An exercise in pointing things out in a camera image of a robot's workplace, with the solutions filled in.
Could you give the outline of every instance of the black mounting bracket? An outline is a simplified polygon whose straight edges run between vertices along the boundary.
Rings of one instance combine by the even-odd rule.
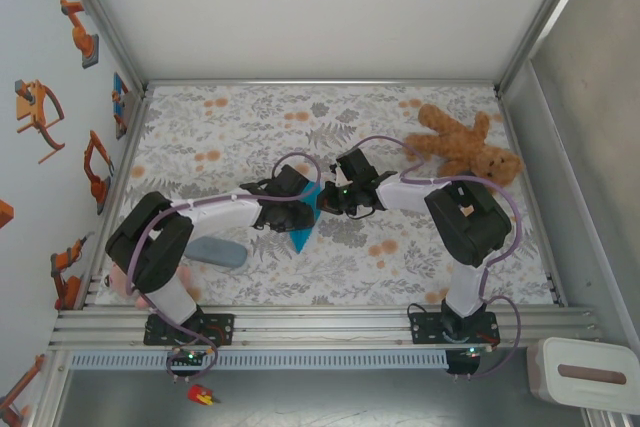
[[[231,345],[233,341],[234,315],[201,314],[200,318],[202,327],[198,332],[199,334],[213,341],[216,347]],[[184,340],[190,341],[191,339],[185,339],[182,332],[165,323],[156,314],[151,314],[147,319],[144,328],[144,345],[173,347],[176,344],[184,343]],[[198,340],[193,345],[206,344]]]
[[[500,343],[500,331],[496,322],[496,314],[482,312],[474,322],[469,336],[461,340],[455,340],[447,335],[442,324],[441,312],[411,312],[411,339],[416,345],[451,344],[451,349],[466,349],[467,344],[474,345],[498,345]]]

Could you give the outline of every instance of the brown teddy bear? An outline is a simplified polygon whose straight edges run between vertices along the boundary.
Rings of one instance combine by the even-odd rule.
[[[429,160],[431,154],[445,157],[448,162],[438,169],[438,175],[442,177],[470,170],[478,177],[504,187],[524,169],[522,159],[513,152],[484,143],[490,122],[485,112],[476,114],[471,129],[432,104],[424,104],[420,108],[418,120],[422,125],[435,130],[438,135],[412,134],[405,142],[426,160]],[[411,152],[407,152],[407,157],[415,160],[415,155]]]

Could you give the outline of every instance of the white wall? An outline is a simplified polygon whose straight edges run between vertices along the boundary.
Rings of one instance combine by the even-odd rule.
[[[534,66],[640,331],[640,0],[570,0]]]
[[[0,229],[0,395],[42,353],[56,317],[50,256],[98,229],[96,203],[83,171],[89,129],[95,130],[118,166],[126,137],[115,139],[111,90],[116,63],[100,39],[100,61],[87,70],[71,38],[71,22],[59,0],[0,0],[0,199],[15,218]],[[95,28],[79,14],[87,30]],[[49,147],[33,129],[16,129],[14,81],[39,79],[58,97],[66,118],[51,136],[65,147],[38,165]],[[46,102],[48,120],[55,118]],[[105,163],[94,155],[94,170]],[[87,243],[74,273],[92,257],[96,237]]]
[[[497,80],[542,2],[103,1],[152,80]]]

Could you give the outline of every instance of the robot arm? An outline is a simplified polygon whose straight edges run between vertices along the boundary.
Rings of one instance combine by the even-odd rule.
[[[311,228],[315,221],[311,206],[300,201],[269,200],[299,195],[308,182],[285,165],[272,179],[243,184],[213,200],[172,201],[159,192],[151,192],[109,238],[107,254],[127,273],[136,245],[151,221],[172,207],[186,205],[180,213],[170,212],[144,240],[133,284],[172,322],[198,332],[201,311],[176,276],[187,244],[233,227],[263,229],[269,226],[276,232]]]
[[[357,217],[358,207],[431,214],[447,251],[455,259],[451,286],[442,304],[442,324],[454,340],[468,337],[486,305],[481,299],[484,260],[504,244],[511,222],[493,196],[475,182],[406,183],[395,172],[379,175],[359,149],[337,159],[335,182],[327,182],[317,207]],[[463,212],[471,210],[468,215]]]

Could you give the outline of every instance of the blue triangular block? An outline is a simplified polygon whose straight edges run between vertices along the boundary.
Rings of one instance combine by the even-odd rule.
[[[313,188],[313,183],[310,182],[304,188],[302,193],[308,192],[312,188]],[[321,190],[322,190],[322,187],[318,185],[318,188],[315,189],[309,197],[305,197],[301,201],[311,206],[311,208],[313,209],[313,216],[316,219],[316,222],[318,221],[318,217],[320,217],[320,211],[316,209],[316,199],[318,198],[318,194],[320,193]],[[311,235],[312,230],[313,230],[313,227],[311,229],[294,230],[293,232],[289,232],[289,235],[291,235],[291,240],[293,241],[293,246],[295,247],[297,253],[302,252],[302,248],[304,247],[304,244],[307,243],[307,240],[309,239],[309,236]]]

